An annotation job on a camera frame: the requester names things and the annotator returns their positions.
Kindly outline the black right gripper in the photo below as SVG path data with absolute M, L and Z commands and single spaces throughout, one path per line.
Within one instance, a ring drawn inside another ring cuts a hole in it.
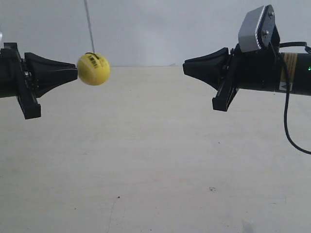
M 227 112 L 239 90 L 237 73 L 242 60 L 243 54 L 240 45 L 237 44 L 230 54 L 229 49 L 224 47 L 208 55 L 187 59 L 183 63 L 183 71 L 185 75 L 217 90 L 216 96 L 212 99 L 213 110 Z M 222 79 L 222 70 L 218 67 L 225 65 L 227 61 Z

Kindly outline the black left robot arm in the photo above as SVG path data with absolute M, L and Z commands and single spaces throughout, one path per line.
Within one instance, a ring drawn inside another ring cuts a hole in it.
M 33 52 L 26 52 L 22 57 L 17 42 L 5 42 L 0 49 L 0 97 L 16 97 L 25 119 L 41 117 L 38 98 L 77 79 L 75 64 Z

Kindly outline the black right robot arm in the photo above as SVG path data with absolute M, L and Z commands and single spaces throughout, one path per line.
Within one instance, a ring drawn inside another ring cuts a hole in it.
M 303 46 L 305 53 L 279 52 L 279 48 Z M 311 49 L 305 42 L 288 42 L 267 49 L 242 52 L 239 46 L 224 47 L 212 54 L 187 59 L 185 75 L 196 78 L 214 89 L 213 109 L 226 112 L 239 89 L 311 94 Z

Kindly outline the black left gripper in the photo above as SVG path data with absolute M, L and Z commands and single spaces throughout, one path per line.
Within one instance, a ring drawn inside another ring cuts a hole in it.
M 77 80 L 78 70 L 75 64 L 47 59 L 32 52 L 24 53 L 24 59 L 16 42 L 3 44 L 3 97 L 16 97 L 25 119 L 39 118 L 41 105 L 36 98 Z

